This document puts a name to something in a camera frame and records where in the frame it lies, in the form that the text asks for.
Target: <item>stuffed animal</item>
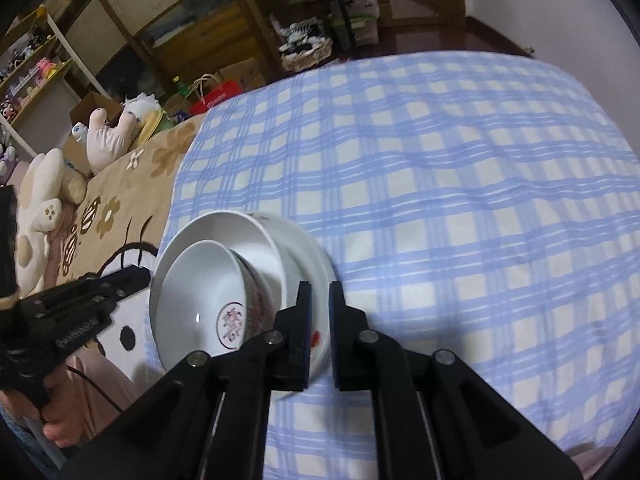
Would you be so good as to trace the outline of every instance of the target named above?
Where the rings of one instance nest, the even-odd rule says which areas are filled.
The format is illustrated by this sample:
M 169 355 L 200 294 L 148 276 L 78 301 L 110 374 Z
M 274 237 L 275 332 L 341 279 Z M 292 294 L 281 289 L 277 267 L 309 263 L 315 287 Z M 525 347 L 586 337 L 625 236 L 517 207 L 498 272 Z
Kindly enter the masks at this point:
M 41 44 L 44 44 L 51 35 L 47 34 L 40 27 L 35 27 L 32 31 L 33 37 L 29 40 L 28 46 L 31 47 L 32 50 L 36 50 Z
M 111 163 L 126 155 L 132 141 L 133 130 L 138 120 L 131 112 L 123 112 L 118 126 L 105 124 L 107 110 L 97 108 L 89 117 L 86 136 L 86 158 L 94 174 L 100 173 Z
M 7 121 L 11 122 L 18 114 L 18 110 L 15 109 L 15 106 L 11 101 L 9 101 L 9 99 L 4 99 L 2 102 L 0 102 L 0 114 L 2 114 L 2 117 L 4 117 Z
M 27 45 L 23 50 L 22 50 L 22 55 L 24 56 L 24 59 L 27 59 L 31 54 L 33 54 L 34 50 Z
M 9 72 L 13 72 L 16 68 L 18 68 L 22 62 L 24 61 L 24 54 L 18 52 L 16 49 L 11 54 L 11 60 L 9 64 L 6 66 Z
M 61 198 L 79 205 L 86 182 L 65 165 L 62 150 L 51 150 L 33 159 L 18 194 L 16 277 L 20 297 L 41 292 L 49 257 L 49 239 L 62 222 Z
M 84 144 L 86 146 L 86 136 L 89 133 L 89 128 L 84 126 L 82 123 L 76 123 L 76 125 L 71 128 L 71 135 L 74 136 L 74 139 L 80 144 Z
M 133 135 L 131 137 L 131 141 L 134 142 L 144 127 L 145 118 L 149 112 L 162 112 L 162 107 L 154 94 L 146 95 L 142 92 L 138 97 L 124 101 L 123 113 L 125 112 L 131 112 L 138 119 L 138 123 L 133 129 Z
M 15 148 L 0 142 L 0 186 L 6 185 L 17 164 Z
M 52 60 L 43 57 L 36 63 L 36 66 L 40 69 L 40 75 L 43 78 L 47 78 L 52 75 L 52 70 L 55 69 L 56 64 Z

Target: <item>human hand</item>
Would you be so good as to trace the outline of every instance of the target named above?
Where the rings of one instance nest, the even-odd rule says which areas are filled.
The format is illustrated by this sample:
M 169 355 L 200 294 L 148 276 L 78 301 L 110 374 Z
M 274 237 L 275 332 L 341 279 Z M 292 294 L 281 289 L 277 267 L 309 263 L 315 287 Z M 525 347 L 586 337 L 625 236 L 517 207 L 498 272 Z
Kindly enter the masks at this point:
M 65 365 L 60 365 L 46 376 L 43 384 L 50 397 L 42 409 L 42 418 L 47 422 L 42 428 L 44 436 L 58 447 L 75 446 L 82 439 L 84 424 L 78 394 Z M 0 403 L 14 420 L 19 417 L 40 418 L 31 401 L 15 390 L 0 392 Z

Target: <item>white plush toy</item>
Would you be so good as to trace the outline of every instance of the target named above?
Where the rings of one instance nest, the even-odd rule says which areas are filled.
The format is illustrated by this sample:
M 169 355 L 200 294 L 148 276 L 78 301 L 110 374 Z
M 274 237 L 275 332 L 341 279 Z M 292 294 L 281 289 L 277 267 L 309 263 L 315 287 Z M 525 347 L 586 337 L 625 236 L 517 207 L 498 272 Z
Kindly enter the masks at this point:
M 0 142 L 0 177 L 5 176 L 9 170 L 13 171 L 14 167 L 15 148 L 13 146 L 7 146 L 5 149 L 4 144 Z
M 154 94 L 146 95 L 142 92 L 138 97 L 124 101 L 124 112 L 131 112 L 139 121 L 155 110 L 162 110 L 162 107 Z
M 138 124 L 131 112 L 123 112 L 118 126 L 111 128 L 105 124 L 107 110 L 97 108 L 89 117 L 89 131 L 86 136 L 86 158 L 94 174 L 100 173 L 112 162 L 126 155 L 132 142 L 133 129 Z
M 55 232 L 62 222 L 60 198 L 79 205 L 85 195 L 84 178 L 65 165 L 61 150 L 51 150 L 33 159 L 18 195 L 15 255 L 21 298 L 44 288 L 49 257 L 47 234 Z

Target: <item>cardboard box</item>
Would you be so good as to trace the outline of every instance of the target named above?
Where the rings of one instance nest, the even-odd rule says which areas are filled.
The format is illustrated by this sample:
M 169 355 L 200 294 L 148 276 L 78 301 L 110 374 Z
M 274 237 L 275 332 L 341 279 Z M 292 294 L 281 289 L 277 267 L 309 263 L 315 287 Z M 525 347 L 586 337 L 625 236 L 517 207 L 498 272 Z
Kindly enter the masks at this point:
M 85 126 L 89 125 L 89 117 L 96 108 L 104 108 L 107 110 L 107 119 L 110 126 L 116 126 L 118 119 L 124 106 L 116 101 L 109 99 L 96 92 L 89 92 L 77 105 L 69 112 L 71 118 L 71 125 L 75 126 L 76 123 L 82 123 Z
M 187 115 L 191 115 L 189 108 L 193 105 L 193 103 L 187 101 L 180 94 L 174 94 L 169 97 L 169 100 L 164 105 L 164 111 L 169 117 L 173 117 L 178 112 L 183 112 Z
M 225 66 L 219 70 L 219 74 L 225 81 L 235 80 L 245 91 L 255 90 L 266 84 L 260 72 L 260 64 L 255 57 Z
M 89 160 L 86 158 L 86 146 L 80 144 L 71 134 L 62 146 L 62 155 L 76 170 L 84 176 L 89 176 L 91 165 L 89 165 Z

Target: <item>person's leg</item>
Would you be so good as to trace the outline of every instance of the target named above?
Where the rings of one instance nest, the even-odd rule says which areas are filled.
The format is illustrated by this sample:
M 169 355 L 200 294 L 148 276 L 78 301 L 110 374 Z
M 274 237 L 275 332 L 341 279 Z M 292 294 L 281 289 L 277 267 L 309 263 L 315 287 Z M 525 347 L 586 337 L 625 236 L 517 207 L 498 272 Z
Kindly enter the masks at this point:
M 89 377 L 122 410 L 139 397 L 136 387 L 116 365 L 87 348 L 68 359 L 67 364 Z M 69 372 L 76 384 L 79 409 L 85 422 L 85 437 L 91 440 L 111 424 L 120 414 L 91 384 L 81 376 Z
M 597 447 L 571 457 L 582 472 L 584 480 L 589 480 L 613 453 L 612 447 Z

